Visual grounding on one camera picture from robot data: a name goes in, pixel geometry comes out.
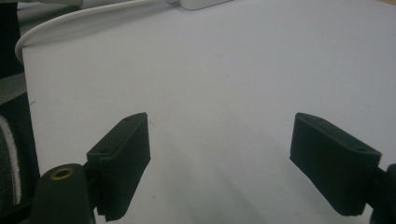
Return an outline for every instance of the cable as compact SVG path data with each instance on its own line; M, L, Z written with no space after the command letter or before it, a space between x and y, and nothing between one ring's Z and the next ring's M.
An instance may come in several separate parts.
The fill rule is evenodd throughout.
M85 10L77 11L77 12L72 12L72 13L57 17L55 19L52 19L50 21L46 21L44 23L37 25L35 28L31 29L30 31L26 32L26 34L24 34L20 38L20 40L18 40L18 42L15 46L15 55L17 56L18 61L20 61L20 63L23 63L22 49L25 46L26 42L36 33L48 30L49 28L51 28L53 26L56 26L61 23L71 21L71 20L74 20L74 19L77 19L80 17L96 14L96 13L113 11L113 10L117 10L117 9L121 9L121 8L127 8L127 7L138 7L138 6L142 6L142 5L156 3L158 1L159 0L134 0L132 2L123 2L123 3L108 5L108 6L102 6L102 7L93 7L93 8L88 8Z

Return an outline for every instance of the white device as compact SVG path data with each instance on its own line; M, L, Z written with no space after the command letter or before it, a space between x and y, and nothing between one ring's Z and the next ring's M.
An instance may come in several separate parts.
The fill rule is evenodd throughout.
M211 7L231 0L178 0L177 3L187 10L197 10L204 7Z

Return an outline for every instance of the white table surface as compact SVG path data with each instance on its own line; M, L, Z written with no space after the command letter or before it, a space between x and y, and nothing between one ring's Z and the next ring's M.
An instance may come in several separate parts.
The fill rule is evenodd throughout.
M395 40L396 7L374 0L160 3L70 21L23 51L40 170L83 164L147 112L152 160L114 223L368 223L369 206L339 216L289 160L292 127L297 112L323 117L381 151L381 168L396 162Z

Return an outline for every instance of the black object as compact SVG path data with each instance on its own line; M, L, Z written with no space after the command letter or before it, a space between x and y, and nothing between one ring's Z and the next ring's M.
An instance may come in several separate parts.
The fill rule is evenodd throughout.
M295 117L290 159L343 216L360 215L368 203L374 208L371 223L396 223L396 166L382 171L380 157L325 119Z
M23 72L14 51L21 37L17 6L18 3L0 4L0 78Z
M87 157L84 166L58 166L39 179L29 223L91 224L96 206L107 221L123 217L150 161L147 114L120 121ZM0 218L16 221L15 213Z

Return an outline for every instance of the white stripe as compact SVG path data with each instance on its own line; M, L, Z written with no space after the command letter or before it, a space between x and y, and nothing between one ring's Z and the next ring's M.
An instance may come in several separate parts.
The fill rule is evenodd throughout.
M14 187L14 205L21 202L21 173L20 166L18 163L18 151L15 146L14 138L12 132L9 129L7 120L0 115L0 128L3 130L4 137L6 138L6 143L8 147L9 160L11 162L12 171L12 184Z

